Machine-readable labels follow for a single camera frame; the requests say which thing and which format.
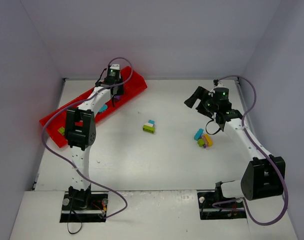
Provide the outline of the turquoise round lego piece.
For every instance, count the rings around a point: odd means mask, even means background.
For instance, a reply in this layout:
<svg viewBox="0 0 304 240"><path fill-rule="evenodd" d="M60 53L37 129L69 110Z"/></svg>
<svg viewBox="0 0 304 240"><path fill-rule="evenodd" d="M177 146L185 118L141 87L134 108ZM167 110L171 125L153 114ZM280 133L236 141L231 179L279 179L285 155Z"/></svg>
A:
<svg viewBox="0 0 304 240"><path fill-rule="evenodd" d="M106 111L108 109L108 106L106 104L104 104L98 111L98 113L102 113L104 111Z"/></svg>

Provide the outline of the small green lego brick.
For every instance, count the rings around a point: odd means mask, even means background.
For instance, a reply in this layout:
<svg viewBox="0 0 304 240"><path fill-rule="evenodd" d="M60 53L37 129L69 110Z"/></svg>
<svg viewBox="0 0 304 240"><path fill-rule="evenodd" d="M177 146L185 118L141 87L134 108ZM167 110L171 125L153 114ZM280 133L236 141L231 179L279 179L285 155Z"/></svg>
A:
<svg viewBox="0 0 304 240"><path fill-rule="evenodd" d="M61 134L61 135L65 135L65 128L62 126L58 129L58 132Z"/></svg>

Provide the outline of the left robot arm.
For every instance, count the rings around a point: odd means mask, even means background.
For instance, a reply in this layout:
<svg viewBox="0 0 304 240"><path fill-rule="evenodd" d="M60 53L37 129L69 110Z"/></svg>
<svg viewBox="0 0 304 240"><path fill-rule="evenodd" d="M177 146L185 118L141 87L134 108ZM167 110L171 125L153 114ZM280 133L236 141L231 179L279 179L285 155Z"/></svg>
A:
<svg viewBox="0 0 304 240"><path fill-rule="evenodd" d="M69 196L83 199L90 195L89 153L96 138L95 116L99 110L114 96L124 93L120 74L120 65L112 64L107 68L107 76L102 82L97 81L90 95L78 106L67 109L65 138L72 150L72 163L77 172L72 177Z"/></svg>

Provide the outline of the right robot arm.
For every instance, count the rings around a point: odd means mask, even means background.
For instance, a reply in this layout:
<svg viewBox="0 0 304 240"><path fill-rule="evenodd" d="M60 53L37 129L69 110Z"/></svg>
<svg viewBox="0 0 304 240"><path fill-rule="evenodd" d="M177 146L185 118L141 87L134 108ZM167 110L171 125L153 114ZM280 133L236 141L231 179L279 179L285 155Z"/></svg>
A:
<svg viewBox="0 0 304 240"><path fill-rule="evenodd" d="M247 200L257 200L283 194L283 185L277 172L268 161L279 169L285 176L285 161L280 156L273 156L257 141L249 128L242 122L243 115L232 108L228 99L229 89L215 87L208 91L198 86L196 91L184 104L192 108L197 100L198 113L211 118L219 125L219 129L228 135L236 144L246 162L245 172L240 180L241 195Z"/></svg>

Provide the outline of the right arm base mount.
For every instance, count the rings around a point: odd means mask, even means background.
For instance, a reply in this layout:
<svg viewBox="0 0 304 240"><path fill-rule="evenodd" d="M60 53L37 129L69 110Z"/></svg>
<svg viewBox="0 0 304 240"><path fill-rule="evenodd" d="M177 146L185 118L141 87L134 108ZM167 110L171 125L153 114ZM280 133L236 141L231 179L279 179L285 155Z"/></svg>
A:
<svg viewBox="0 0 304 240"><path fill-rule="evenodd" d="M234 197L224 197L222 182L217 182L212 190L198 190L198 208L201 220L235 220L246 219L243 202Z"/></svg>

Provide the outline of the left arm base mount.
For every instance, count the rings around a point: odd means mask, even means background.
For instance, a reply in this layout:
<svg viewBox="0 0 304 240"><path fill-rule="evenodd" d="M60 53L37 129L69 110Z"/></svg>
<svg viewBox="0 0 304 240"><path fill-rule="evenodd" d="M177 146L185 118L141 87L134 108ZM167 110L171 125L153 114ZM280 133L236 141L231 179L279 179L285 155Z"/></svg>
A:
<svg viewBox="0 0 304 240"><path fill-rule="evenodd" d="M60 223L105 223L108 202L107 192L92 192L87 203L72 200L72 197L65 192Z"/></svg>

